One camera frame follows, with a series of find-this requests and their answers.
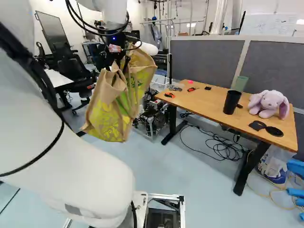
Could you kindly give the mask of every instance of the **pink object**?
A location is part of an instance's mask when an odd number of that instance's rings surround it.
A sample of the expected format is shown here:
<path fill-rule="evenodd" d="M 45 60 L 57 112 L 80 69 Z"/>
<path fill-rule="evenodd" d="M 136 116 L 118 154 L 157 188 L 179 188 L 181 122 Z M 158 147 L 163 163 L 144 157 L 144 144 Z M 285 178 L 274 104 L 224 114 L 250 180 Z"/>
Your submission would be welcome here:
<path fill-rule="evenodd" d="M 273 116 L 279 109 L 280 119 L 285 119 L 289 113 L 289 102 L 287 97 L 276 90 L 264 90 L 259 94 L 252 94 L 248 104 L 249 113 L 267 119 Z"/>

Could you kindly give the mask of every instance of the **black cup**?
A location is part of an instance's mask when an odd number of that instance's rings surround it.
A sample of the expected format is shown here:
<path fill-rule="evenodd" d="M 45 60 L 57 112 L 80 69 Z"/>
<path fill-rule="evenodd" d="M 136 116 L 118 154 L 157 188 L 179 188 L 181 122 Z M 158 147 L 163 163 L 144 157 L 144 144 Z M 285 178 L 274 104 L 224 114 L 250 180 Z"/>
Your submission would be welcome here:
<path fill-rule="evenodd" d="M 232 115 L 242 93 L 237 90 L 229 90 L 227 92 L 226 101 L 223 112 L 227 115 Z"/>

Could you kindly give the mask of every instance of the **paper bag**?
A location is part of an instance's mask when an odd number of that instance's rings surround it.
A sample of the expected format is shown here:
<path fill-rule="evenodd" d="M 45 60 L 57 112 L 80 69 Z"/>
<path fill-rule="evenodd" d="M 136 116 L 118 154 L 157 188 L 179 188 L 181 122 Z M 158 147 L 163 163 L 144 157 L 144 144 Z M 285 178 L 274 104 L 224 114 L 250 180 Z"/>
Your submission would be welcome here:
<path fill-rule="evenodd" d="M 115 62 L 112 71 L 101 71 L 82 127 L 84 132 L 108 142 L 128 139 L 140 99 L 157 69 L 152 57 L 140 49 L 128 55 L 131 60 L 125 75 Z"/>

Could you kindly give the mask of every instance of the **tangled cables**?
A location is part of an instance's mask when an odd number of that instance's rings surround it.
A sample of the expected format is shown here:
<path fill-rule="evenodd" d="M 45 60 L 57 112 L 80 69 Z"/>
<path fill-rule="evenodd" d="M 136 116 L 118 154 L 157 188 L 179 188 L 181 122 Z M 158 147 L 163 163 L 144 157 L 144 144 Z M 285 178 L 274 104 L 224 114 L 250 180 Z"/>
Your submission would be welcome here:
<path fill-rule="evenodd" d="M 194 128 L 197 128 L 201 133 L 203 134 L 206 134 L 208 136 L 211 137 L 211 139 L 207 139 L 205 141 L 205 144 L 207 147 L 209 147 L 210 149 L 212 149 L 214 151 L 214 153 L 219 157 L 219 158 L 216 158 L 216 157 L 213 157 L 205 152 L 202 152 L 202 151 L 199 151 L 199 150 L 195 150 L 191 147 L 189 147 L 182 139 L 181 137 L 181 133 L 188 127 L 194 127 Z M 230 161 L 234 161 L 234 162 L 237 162 L 239 160 L 242 159 L 243 157 L 243 154 L 246 152 L 244 147 L 237 143 L 238 142 L 238 138 L 239 136 L 238 135 L 234 135 L 233 139 L 234 141 L 230 141 L 226 138 L 223 138 L 217 134 L 214 134 L 213 132 L 207 132 L 203 129 L 201 129 L 200 127 L 198 126 L 195 126 L 195 125 L 187 125 L 186 127 L 184 127 L 181 131 L 180 131 L 180 140 L 181 142 L 186 146 L 188 147 L 189 149 L 193 150 L 193 151 L 196 151 L 196 152 L 199 152 L 199 153 L 202 153 L 208 157 L 211 157 L 217 161 L 223 161 L 223 160 L 230 160 Z M 217 142 L 215 145 L 210 145 L 211 142 Z"/>

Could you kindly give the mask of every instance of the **ceiling light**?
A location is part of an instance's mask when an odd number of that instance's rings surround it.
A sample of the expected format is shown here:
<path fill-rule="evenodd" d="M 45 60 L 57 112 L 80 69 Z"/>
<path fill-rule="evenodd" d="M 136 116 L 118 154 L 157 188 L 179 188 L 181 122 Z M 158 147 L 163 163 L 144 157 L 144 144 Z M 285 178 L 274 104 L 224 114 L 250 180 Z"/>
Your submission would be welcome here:
<path fill-rule="evenodd" d="M 297 25 L 304 25 L 304 19 L 299 19 L 296 21 Z"/>

